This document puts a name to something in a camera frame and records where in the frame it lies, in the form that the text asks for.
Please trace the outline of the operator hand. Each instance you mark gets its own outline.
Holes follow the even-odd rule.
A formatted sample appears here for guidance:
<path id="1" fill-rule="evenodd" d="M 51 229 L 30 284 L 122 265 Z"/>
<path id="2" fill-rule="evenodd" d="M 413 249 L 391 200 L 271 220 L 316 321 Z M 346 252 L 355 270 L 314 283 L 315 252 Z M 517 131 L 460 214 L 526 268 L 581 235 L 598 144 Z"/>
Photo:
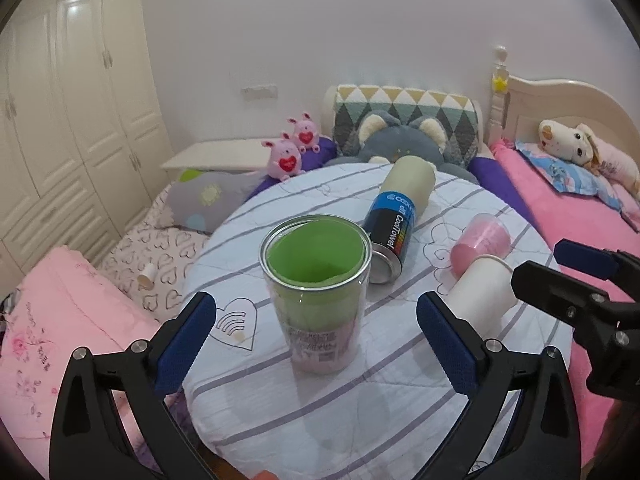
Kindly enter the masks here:
<path id="1" fill-rule="evenodd" d="M 263 470 L 255 474 L 252 480 L 279 480 L 278 476 L 271 471 Z"/>

